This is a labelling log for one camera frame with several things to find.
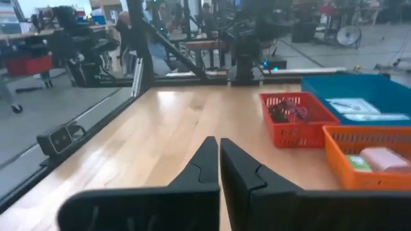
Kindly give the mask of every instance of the concrete floor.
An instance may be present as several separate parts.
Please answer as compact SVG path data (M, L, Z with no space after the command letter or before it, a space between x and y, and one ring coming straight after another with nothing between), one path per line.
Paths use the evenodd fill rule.
M277 54L286 58L288 68L347 67L352 69L361 65L362 71L372 72L377 64L391 64L401 56L411 56L411 25L382 25L362 28L362 43L359 49L331 47L312 43L291 44L290 37L282 38L277 43ZM226 56L230 64L230 55ZM204 55L204 62L209 63L209 56ZM218 55L214 63L218 65ZM411 86L408 75L393 75L392 79ZM27 178L45 159L35 137L40 132L66 123L89 107L118 89L79 89L70 85L67 76L55 78L55 88L17 95L17 100L24 107L24 112L15 115L10 107L0 100L0 166L12 160L13 164L0 168L2 184L0 197ZM13 87L36 85L33 78L18 81ZM85 116L79 118L82 125L90 127L130 97L130 89L120 89L110 99L100 103ZM21 151L31 147L25 155Z

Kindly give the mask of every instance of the fan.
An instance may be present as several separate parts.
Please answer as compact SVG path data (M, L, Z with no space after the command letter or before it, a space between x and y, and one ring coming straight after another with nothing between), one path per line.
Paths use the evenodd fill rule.
M357 26L344 26L337 32L337 42L343 46L358 49L361 42L361 29Z

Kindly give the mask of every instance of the blue bin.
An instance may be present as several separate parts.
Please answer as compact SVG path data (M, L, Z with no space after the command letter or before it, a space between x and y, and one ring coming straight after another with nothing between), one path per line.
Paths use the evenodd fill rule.
M326 101L329 98L363 98L378 108L381 113L399 113L411 117L411 90L380 74L307 76L302 79L301 90L317 97L330 112L339 118L341 124L411 126L411 120L352 121L337 112Z

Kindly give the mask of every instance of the orange basket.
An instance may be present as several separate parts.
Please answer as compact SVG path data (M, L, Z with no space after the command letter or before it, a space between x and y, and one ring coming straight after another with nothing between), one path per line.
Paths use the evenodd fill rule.
M337 125L338 119L308 92L260 94L265 122L277 148L322 148L324 147L325 124ZM307 109L307 122L299 121L290 111L284 115L289 123L276 123L271 119L268 107L289 99L297 107Z
M411 175L355 171L344 154L386 147L411 160L411 127L325 126L329 165L348 190L411 190Z

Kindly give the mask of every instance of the pink object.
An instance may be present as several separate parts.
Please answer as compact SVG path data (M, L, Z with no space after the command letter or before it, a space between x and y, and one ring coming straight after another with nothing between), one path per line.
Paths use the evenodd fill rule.
M411 173L411 164L401 155L388 148L365 148L360 156L373 171L389 173Z

